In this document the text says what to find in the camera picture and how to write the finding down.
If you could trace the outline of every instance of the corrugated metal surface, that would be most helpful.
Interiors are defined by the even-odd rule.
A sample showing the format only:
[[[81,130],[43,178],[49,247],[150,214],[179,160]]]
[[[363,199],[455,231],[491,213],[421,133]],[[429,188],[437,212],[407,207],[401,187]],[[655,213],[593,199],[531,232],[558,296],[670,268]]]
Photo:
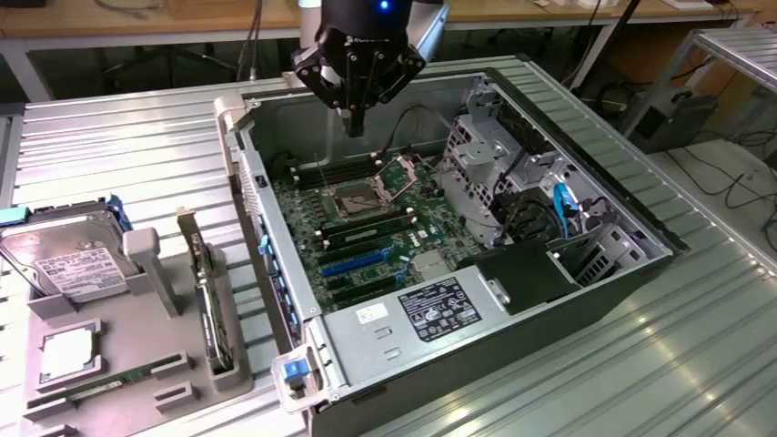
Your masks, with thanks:
[[[777,91],[777,32],[766,27],[705,29],[694,43]]]
[[[777,287],[767,268],[531,66],[503,57],[429,70],[475,66],[501,70],[693,251],[589,329],[370,435],[774,434]],[[279,86],[274,81],[243,89]],[[13,201],[39,206],[109,188],[127,203],[138,226],[159,229],[162,255],[183,247],[174,233],[174,207],[197,209],[207,240],[226,252],[257,388],[243,399],[157,431],[291,435],[303,433],[302,421],[279,410],[265,376],[277,350],[218,164],[209,102],[226,88],[30,106]],[[9,297],[0,303],[0,323],[6,325],[0,345],[10,350],[18,339],[6,334],[24,320],[22,286],[13,280],[5,275],[0,283]],[[20,405],[18,353],[6,356],[0,361],[0,402]],[[0,423],[17,414],[0,412]]]

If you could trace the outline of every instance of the power supply label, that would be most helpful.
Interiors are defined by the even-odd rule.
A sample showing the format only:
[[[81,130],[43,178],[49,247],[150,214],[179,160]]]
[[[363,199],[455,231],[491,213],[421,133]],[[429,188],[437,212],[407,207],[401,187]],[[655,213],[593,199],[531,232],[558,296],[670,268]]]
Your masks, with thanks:
[[[34,261],[59,293],[77,296],[123,284],[123,275],[106,248]]]
[[[437,340],[482,320],[455,278],[402,294],[399,303],[423,342]]]

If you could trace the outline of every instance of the open computer tower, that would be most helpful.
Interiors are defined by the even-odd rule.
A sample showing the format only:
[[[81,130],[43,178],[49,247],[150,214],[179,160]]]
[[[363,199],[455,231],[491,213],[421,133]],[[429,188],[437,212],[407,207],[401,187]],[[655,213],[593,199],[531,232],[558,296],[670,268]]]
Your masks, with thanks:
[[[495,70],[419,76],[361,138],[305,89],[242,99],[271,373],[315,436],[369,431],[594,323],[686,250]]]

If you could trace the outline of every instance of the hard drive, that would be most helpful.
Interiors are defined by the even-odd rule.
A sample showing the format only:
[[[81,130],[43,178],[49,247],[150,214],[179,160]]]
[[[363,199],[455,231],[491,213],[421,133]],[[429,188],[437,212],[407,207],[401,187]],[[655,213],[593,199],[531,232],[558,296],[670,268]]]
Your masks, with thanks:
[[[139,273],[123,256],[130,230],[117,197],[55,208],[0,211],[0,254],[34,289],[85,302],[123,292]]]

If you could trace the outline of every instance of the wooden table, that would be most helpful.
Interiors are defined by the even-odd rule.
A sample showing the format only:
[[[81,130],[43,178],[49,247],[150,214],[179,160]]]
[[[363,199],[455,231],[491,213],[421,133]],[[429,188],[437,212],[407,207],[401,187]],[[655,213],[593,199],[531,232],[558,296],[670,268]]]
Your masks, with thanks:
[[[755,0],[737,0],[741,22],[749,19]],[[558,27],[587,25],[593,10],[578,6],[550,4],[538,7],[529,0],[447,0],[450,11],[446,29]],[[298,37],[299,10],[295,0],[265,0],[259,38]],[[593,19],[602,31],[593,42],[587,59],[575,77],[575,84],[587,73],[617,22],[621,7],[602,8]],[[661,0],[642,0],[631,22],[673,22],[715,19],[717,10],[677,11]],[[147,13],[139,20],[97,7],[93,0],[47,0],[35,9],[8,9],[0,13],[0,53],[30,101],[51,99],[46,85],[34,71],[27,53],[34,50],[109,46],[154,46],[202,42],[238,41],[245,38],[249,16],[206,19],[171,19],[163,9]]]
[[[8,8],[0,7],[0,25],[5,21],[6,12],[8,12]],[[0,27],[0,38],[2,38],[2,37],[5,37],[5,34],[2,33],[2,27]]]

